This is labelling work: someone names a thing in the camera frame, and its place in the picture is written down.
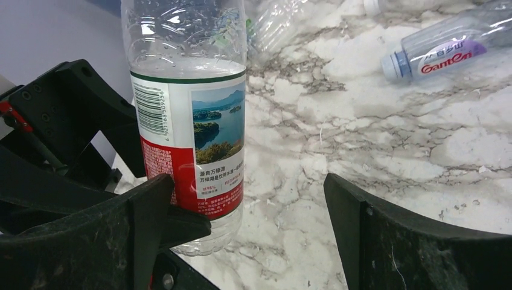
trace barcode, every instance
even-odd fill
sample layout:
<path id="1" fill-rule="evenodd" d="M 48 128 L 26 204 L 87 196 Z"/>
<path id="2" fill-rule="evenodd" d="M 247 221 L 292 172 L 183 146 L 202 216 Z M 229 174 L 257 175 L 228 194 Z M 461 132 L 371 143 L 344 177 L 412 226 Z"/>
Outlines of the barcode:
<path id="1" fill-rule="evenodd" d="M 135 91 L 135 103 L 139 114 L 139 125 L 157 135 L 166 135 L 164 124 L 164 112 L 160 104 L 162 90 L 147 86 L 133 84 Z"/>

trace bottle cap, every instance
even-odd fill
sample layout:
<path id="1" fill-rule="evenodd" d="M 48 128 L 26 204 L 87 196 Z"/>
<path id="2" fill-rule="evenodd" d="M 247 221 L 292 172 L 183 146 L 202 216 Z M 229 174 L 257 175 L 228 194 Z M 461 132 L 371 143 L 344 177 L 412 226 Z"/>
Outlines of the bottle cap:
<path id="1" fill-rule="evenodd" d="M 380 60 L 380 65 L 382 66 L 382 71 L 384 72 L 386 79 L 393 81 L 402 78 L 396 54 L 390 54 L 383 57 Z"/>
<path id="2" fill-rule="evenodd" d="M 386 10 L 386 0 L 364 0 L 366 15 L 375 16 Z"/>

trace marble countertop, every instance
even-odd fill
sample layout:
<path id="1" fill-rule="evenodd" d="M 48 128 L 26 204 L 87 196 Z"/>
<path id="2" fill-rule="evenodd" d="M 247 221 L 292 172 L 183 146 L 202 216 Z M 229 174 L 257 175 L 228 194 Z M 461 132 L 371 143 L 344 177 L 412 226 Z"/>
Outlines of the marble countertop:
<path id="1" fill-rule="evenodd" d="M 224 250 L 185 258 L 221 290 L 347 289 L 328 172 L 427 217 L 512 234 L 512 52 L 394 85 L 380 58 L 470 4 L 370 19 L 362 0 L 340 3 L 309 1 L 295 43 L 249 71 L 242 228 Z M 142 182 L 121 163 L 119 190 Z"/>

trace green stripe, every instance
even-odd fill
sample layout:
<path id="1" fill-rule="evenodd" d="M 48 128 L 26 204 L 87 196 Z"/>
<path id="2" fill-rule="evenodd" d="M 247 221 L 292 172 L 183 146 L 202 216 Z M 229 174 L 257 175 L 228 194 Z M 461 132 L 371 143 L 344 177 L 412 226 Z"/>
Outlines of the green stripe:
<path id="1" fill-rule="evenodd" d="M 232 74 L 230 76 L 224 76 L 224 77 L 211 77 L 208 79 L 165 79 L 163 77 L 144 76 L 142 74 L 138 74 L 133 71 L 130 71 L 130 73 L 132 76 L 136 77 L 137 79 L 148 80 L 150 82 L 194 84 L 194 83 L 217 83 L 217 82 L 224 82 L 226 80 L 234 80 L 236 78 L 239 78 L 239 77 L 245 75 L 245 69 L 242 72 L 239 72 L 238 74 Z"/>

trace clear plastic bottle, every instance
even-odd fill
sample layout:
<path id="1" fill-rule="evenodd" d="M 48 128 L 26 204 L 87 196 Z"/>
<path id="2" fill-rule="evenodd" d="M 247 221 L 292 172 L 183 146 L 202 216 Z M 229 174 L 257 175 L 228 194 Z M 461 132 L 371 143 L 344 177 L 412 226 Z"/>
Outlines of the clear plastic bottle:
<path id="1" fill-rule="evenodd" d="M 298 34 L 296 23 L 304 16 L 307 0 L 271 0 L 256 19 L 248 19 L 249 60 L 263 67 Z"/>
<path id="2" fill-rule="evenodd" d="M 402 39 L 381 60 L 388 80 L 419 80 L 512 46 L 512 0 L 495 0 Z"/>
<path id="3" fill-rule="evenodd" d="M 220 250 L 242 222 L 247 35 L 242 0 L 122 0 L 124 46 L 148 178 L 212 234 L 173 250 Z"/>

